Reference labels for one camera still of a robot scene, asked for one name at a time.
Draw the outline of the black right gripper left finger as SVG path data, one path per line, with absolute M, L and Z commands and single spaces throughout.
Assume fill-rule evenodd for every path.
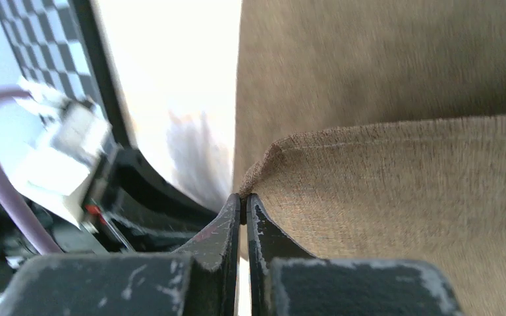
M 190 255 L 183 315 L 236 315 L 239 272 L 240 198 L 231 194 L 215 219 L 178 255 Z

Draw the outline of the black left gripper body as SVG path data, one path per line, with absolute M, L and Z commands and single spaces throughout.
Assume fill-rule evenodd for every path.
M 65 253 L 170 252 L 215 217 L 160 176 L 137 149 L 100 156 L 71 194 L 13 178 L 27 206 Z M 0 204 L 0 292 L 37 250 Z

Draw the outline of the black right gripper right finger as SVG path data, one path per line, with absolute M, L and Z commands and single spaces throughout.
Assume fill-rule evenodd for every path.
M 250 265 L 252 315 L 268 315 L 265 296 L 266 279 L 272 260 L 280 258 L 313 258 L 314 255 L 294 241 L 270 219 L 259 195 L 250 194 L 246 201 L 246 227 Z

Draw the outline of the brown cloth napkin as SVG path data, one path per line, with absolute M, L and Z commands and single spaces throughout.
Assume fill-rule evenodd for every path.
M 233 188 L 320 257 L 506 315 L 506 1 L 244 1 Z

